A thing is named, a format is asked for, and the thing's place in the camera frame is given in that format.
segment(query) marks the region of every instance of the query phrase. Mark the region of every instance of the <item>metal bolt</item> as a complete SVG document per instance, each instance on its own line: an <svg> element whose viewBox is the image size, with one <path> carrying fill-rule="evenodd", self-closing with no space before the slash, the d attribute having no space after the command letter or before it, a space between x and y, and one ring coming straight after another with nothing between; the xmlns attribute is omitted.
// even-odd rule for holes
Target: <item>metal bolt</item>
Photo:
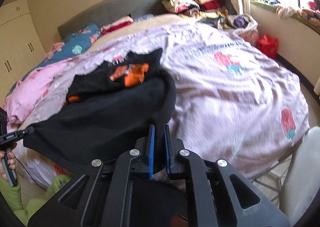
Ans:
<svg viewBox="0 0 320 227"><path fill-rule="evenodd" d="M101 166L102 162L100 159L95 159L91 162L91 165L94 167Z"/></svg>
<svg viewBox="0 0 320 227"><path fill-rule="evenodd" d="M137 149L130 150L130 155L136 156L138 154L140 154L139 150L137 150Z"/></svg>
<svg viewBox="0 0 320 227"><path fill-rule="evenodd" d="M225 166L227 166L228 162L223 159L220 159L220 160L218 160L217 164L219 166L225 167Z"/></svg>
<svg viewBox="0 0 320 227"><path fill-rule="evenodd" d="M180 150L180 155L183 155L183 156L188 156L188 155L190 155L190 152L188 151L188 150L186 150L186 149L183 149L183 150Z"/></svg>

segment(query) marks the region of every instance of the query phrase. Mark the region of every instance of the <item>tiled floor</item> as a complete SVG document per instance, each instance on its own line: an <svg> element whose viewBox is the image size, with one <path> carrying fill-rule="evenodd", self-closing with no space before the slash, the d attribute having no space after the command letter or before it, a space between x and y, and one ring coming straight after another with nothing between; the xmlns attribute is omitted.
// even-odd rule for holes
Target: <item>tiled floor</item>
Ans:
<svg viewBox="0 0 320 227"><path fill-rule="evenodd" d="M301 85L301 91L304 94L309 106L310 128L314 126L320 126L320 106L312 97L310 92L303 85ZM276 190L279 190L281 185L283 184L289 164L290 164L290 158L286 162L278 165L276 168L274 168L270 172L259 177L257 180L260 183L258 182L253 183L262 193L264 193L276 205L279 205L278 204L279 200L277 198L278 191Z"/></svg>

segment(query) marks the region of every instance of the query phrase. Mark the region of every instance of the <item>gray headboard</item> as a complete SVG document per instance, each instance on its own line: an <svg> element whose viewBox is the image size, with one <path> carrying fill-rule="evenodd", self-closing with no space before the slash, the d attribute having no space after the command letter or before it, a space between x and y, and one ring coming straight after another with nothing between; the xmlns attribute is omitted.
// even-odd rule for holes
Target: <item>gray headboard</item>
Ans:
<svg viewBox="0 0 320 227"><path fill-rule="evenodd" d="M102 27L131 14L133 18L145 14L164 14L162 0L104 0L82 11L58 27L62 38L75 33L92 22Z"/></svg>

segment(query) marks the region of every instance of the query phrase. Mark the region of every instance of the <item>dark baseboard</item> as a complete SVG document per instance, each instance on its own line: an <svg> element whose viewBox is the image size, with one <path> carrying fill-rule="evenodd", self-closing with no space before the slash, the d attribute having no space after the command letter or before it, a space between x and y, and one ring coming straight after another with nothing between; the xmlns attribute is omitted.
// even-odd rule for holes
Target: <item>dark baseboard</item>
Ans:
<svg viewBox="0 0 320 227"><path fill-rule="evenodd" d="M312 85L312 83L296 67L294 67L290 62L288 62L281 55L278 54L276 56L276 60L279 61L286 69L298 75L300 82L303 84L303 86L307 88L307 90L310 92L312 97L320 106L319 96L313 91L314 86Z"/></svg>

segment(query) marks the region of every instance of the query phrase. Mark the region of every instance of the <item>wardrobe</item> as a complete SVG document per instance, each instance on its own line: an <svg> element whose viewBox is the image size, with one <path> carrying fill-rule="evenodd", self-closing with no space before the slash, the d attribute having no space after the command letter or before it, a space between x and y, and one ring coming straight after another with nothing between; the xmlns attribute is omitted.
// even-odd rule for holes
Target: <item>wardrobe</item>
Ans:
<svg viewBox="0 0 320 227"><path fill-rule="evenodd" d="M33 25L27 0L0 8L0 105L12 85L40 63L44 48Z"/></svg>

